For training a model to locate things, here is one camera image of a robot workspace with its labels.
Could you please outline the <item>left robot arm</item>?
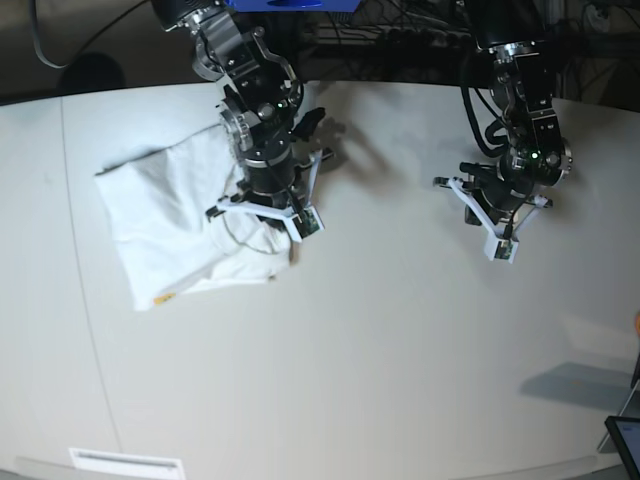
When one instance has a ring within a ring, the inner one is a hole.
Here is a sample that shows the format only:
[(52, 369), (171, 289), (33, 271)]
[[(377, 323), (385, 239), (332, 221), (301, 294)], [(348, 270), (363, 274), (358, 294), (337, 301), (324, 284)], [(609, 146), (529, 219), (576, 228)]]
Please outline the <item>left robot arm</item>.
[(493, 59), (490, 85), (497, 109), (481, 129), (470, 96), (466, 55), (460, 77), (465, 113), (489, 163), (461, 164), (464, 192), (495, 224), (512, 230), (518, 211), (545, 187), (558, 184), (574, 161), (552, 105), (554, 73), (544, 54), (545, 31), (531, 1), (467, 1), (469, 29), (479, 53)]

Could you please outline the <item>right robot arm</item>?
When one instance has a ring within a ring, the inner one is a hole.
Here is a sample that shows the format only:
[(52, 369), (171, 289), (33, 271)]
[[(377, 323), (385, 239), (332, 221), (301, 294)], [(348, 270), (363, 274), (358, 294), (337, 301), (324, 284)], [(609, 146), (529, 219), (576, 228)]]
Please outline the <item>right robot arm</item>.
[(220, 1), (155, 1), (162, 28), (185, 28), (194, 42), (193, 70), (223, 82), (220, 113), (243, 170), (237, 200), (301, 213), (308, 195), (293, 144), (307, 142), (325, 118), (322, 107), (300, 111), (305, 87), (284, 57), (272, 52), (260, 26), (240, 26)]

